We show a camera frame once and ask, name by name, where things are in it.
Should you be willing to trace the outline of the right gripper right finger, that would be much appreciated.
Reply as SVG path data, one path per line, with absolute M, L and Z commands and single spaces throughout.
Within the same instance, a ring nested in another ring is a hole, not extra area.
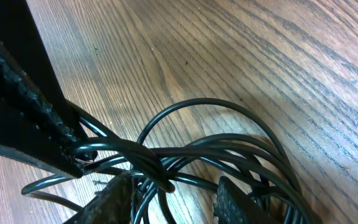
M 278 224 L 226 176 L 219 178 L 213 215 L 219 224 Z

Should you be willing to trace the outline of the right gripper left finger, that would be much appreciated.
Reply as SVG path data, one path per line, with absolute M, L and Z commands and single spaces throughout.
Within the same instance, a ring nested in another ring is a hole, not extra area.
M 64 224 L 115 224 L 131 222 L 132 177 L 121 173 Z

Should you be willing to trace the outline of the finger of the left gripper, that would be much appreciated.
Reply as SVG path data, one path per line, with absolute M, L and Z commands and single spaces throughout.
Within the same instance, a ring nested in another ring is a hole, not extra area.
M 76 140 L 0 41 L 0 156 L 79 178 L 83 166 L 65 150 Z
M 68 105 L 25 0 L 0 0 L 0 40 L 76 137 L 86 134 Z

